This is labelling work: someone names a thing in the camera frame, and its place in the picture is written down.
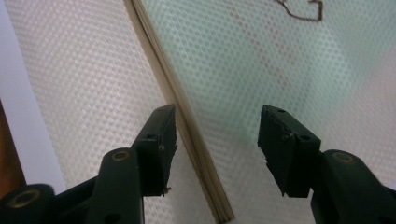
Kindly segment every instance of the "brown wooden surface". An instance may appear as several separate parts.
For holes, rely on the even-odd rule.
[[[20,161],[0,102],[0,199],[24,185]]]

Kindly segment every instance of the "wooden floor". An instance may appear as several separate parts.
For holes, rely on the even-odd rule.
[[[0,102],[0,199],[24,183],[21,165]]]

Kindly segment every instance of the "dimpled pattern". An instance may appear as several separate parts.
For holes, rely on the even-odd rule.
[[[324,1],[322,22],[275,1],[141,0],[232,204],[234,223],[313,223],[309,200],[282,198],[257,147],[263,104],[395,181],[394,1]],[[293,1],[300,16],[316,14]]]
[[[122,1],[6,1],[68,187],[97,175],[166,102]],[[147,223],[213,223],[182,142]]]

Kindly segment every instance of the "white textured surface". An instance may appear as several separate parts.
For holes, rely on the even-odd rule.
[[[263,104],[396,180],[396,2],[324,1],[299,21],[275,1],[142,0],[232,204],[234,223],[313,223],[282,198],[257,147]],[[289,1],[299,15],[307,1]]]
[[[6,5],[64,180],[73,187],[97,174],[107,151],[130,146],[165,100],[121,0]],[[145,200],[147,223],[214,222],[181,142],[169,186],[166,197]]]

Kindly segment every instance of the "textured mat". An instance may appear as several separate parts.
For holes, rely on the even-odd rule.
[[[97,174],[102,157],[134,141],[165,105],[122,1],[6,1],[30,82],[67,186]],[[213,223],[178,140],[164,198],[147,223]]]
[[[318,7],[288,1],[293,13]],[[396,180],[396,4],[324,1],[298,20],[277,1],[141,0],[218,169],[233,223],[313,223],[282,198],[257,147],[263,104]]]

